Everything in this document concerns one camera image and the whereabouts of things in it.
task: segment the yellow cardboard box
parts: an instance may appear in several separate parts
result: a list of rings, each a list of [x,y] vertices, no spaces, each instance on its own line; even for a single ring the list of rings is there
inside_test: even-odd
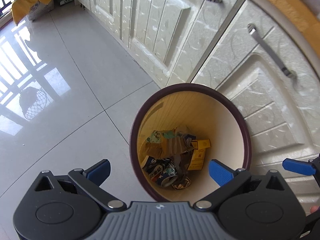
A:
[[[210,140],[193,140],[191,144],[194,150],[188,171],[201,170],[204,162],[205,149],[211,146]]]

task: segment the trash can rim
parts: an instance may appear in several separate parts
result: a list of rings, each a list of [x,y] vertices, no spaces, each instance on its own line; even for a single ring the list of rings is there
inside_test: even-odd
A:
[[[142,123],[143,118],[145,117],[146,113],[148,110],[160,99],[164,98],[167,95],[177,93],[177,92],[182,92],[182,91],[193,91],[193,92],[199,92],[205,95],[208,95],[220,103],[222,103],[228,110],[229,112],[233,115],[235,118],[236,122],[239,125],[240,131],[242,133],[243,137],[243,142],[244,142],[244,162],[242,167],[245,169],[249,169],[250,164],[251,164],[251,156],[252,156],[252,149],[251,149],[251,139],[250,139],[250,134],[249,130],[247,127],[247,124],[244,120],[244,117],[242,114],[239,112],[239,110],[236,108],[236,106],[229,100],[227,99],[224,95],[219,93],[218,91],[206,87],[204,85],[199,85],[199,84],[194,84],[194,83],[182,83],[182,84],[176,84],[176,85],[171,85],[168,87],[165,87],[156,93],[154,93],[140,108],[138,111],[132,128],[131,128],[131,133],[130,133],[130,159],[131,159],[131,164],[133,167],[133,171],[135,175],[137,176],[140,184],[142,187],[145,189],[145,191],[156,201],[158,202],[167,202],[168,200],[164,197],[162,197],[158,192],[156,192],[149,184],[147,181],[146,177],[143,174],[143,171],[140,167],[140,163],[138,160],[138,155],[137,155],[137,138],[138,138],[138,132],[140,125]]]

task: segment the finger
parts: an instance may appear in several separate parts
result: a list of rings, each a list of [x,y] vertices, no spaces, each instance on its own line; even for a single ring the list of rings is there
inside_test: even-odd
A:
[[[310,212],[311,212],[311,213],[314,213],[314,212],[316,212],[318,209],[319,209],[319,206],[313,206],[313,207],[310,208]]]

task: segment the gray ribbed panel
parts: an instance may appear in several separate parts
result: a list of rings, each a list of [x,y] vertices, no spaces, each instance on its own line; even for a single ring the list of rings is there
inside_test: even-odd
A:
[[[110,213],[87,240],[235,240],[211,213],[197,212],[187,202],[133,202]]]

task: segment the orange countertop edge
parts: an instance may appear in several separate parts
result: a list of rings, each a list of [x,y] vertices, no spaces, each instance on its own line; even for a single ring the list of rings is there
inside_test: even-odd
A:
[[[301,0],[268,0],[302,33],[320,58],[320,22]]]

